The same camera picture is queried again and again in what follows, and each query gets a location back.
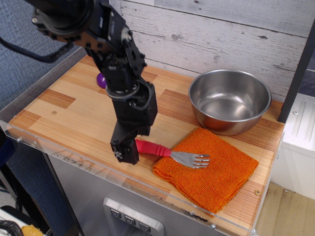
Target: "orange towel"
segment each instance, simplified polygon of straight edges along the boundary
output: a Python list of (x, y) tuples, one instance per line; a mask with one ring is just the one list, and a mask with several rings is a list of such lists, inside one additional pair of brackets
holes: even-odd
[(153, 166), (153, 173), (212, 213), (235, 196), (258, 165), (258, 161), (203, 128), (194, 130), (173, 151), (210, 155), (209, 166), (204, 169), (192, 169), (164, 157)]

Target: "button panel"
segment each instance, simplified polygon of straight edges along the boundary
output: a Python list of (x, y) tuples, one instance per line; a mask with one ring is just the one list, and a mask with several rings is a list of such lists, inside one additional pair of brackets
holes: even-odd
[(107, 220), (114, 224), (116, 219), (124, 221), (152, 236), (164, 236), (164, 226), (161, 222), (135, 209), (123, 205), (113, 199), (104, 199), (104, 210)]

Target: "white wooden wall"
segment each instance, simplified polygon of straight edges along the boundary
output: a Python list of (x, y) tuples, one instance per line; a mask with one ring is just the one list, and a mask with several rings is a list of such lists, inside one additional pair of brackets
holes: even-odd
[(121, 0), (148, 65), (195, 77), (238, 69), (284, 102), (315, 18), (315, 0)]

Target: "bowl rim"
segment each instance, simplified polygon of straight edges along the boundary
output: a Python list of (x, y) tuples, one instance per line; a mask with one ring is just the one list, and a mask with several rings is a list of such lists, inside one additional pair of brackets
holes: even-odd
[[(264, 110), (260, 113), (258, 113), (257, 115), (253, 116), (253, 117), (250, 117), (250, 118), (247, 118), (247, 119), (238, 119), (238, 120), (231, 120), (231, 119), (221, 119), (221, 118), (217, 118), (217, 117), (214, 117), (214, 116), (211, 116), (209, 114), (206, 114), (204, 113), (202, 110), (200, 110), (195, 104), (194, 102), (192, 101), (192, 98), (191, 98), (191, 88), (192, 86), (195, 84), (195, 82), (197, 80), (199, 80), (201, 77), (204, 77), (205, 75), (208, 75), (208, 74), (212, 74), (212, 73), (218, 73), (218, 72), (236, 72), (236, 73), (241, 73), (241, 74), (246, 74), (246, 75), (249, 75), (251, 77), (253, 77), (254, 79), (256, 79), (257, 81), (259, 81), (266, 89), (267, 93), (268, 93), (268, 103), (266, 105), (266, 107), (264, 108)], [(270, 105), (271, 105), (271, 101), (272, 101), (272, 96), (271, 96), (271, 92), (268, 88), (268, 86), (266, 85), (265, 82), (263, 82), (260, 78), (258, 78), (257, 76), (251, 74), (251, 73), (248, 73), (248, 72), (245, 72), (245, 71), (241, 71), (241, 70), (235, 70), (235, 69), (216, 69), (216, 70), (210, 70), (210, 71), (207, 71), (205, 73), (202, 73), (200, 75), (198, 75), (196, 78), (194, 78), (194, 80), (191, 82), (190, 86), (189, 86), (189, 89), (188, 89), (188, 96), (189, 96), (189, 99), (190, 99), (190, 102), (191, 104), (199, 111), (201, 112), (202, 114), (210, 117), (210, 118), (213, 118), (213, 119), (216, 119), (216, 120), (220, 120), (220, 121), (226, 121), (226, 122), (244, 122), (244, 121), (248, 121), (248, 120), (253, 120), (253, 119), (256, 119), (258, 117), (261, 117), (264, 113), (266, 113), (266, 111), (270, 108)]]

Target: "wooden countertop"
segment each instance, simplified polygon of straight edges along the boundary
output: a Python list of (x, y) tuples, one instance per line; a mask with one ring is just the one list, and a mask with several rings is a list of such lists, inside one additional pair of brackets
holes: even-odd
[[(155, 196), (162, 205), (171, 203), (182, 213), (193, 211), (198, 216), (195, 220), (215, 223), (231, 234), (248, 235), (247, 230), (253, 229), (267, 191), (283, 132), (284, 124), (277, 122), (282, 103), (273, 101), (268, 112), (250, 131), (237, 136), (220, 136), (258, 160), (259, 165), (238, 194), (217, 213), (219, 217), (210, 217), (194, 207), (171, 184), (153, 174), (152, 167), (159, 157), (142, 154), (140, 162), (134, 166), (117, 161), (110, 147), (116, 116), (111, 99), (96, 84), (98, 73), (93, 60), (84, 57), (13, 118), (10, 122), (13, 128), (9, 132), (48, 154), (79, 162), (78, 167), (89, 167), (94, 174), (120, 179), (122, 186), (128, 185), (143, 195)], [(193, 78), (154, 67), (146, 67), (142, 76), (155, 85), (158, 115), (150, 136), (139, 138), (172, 148), (199, 127), (188, 97)]]

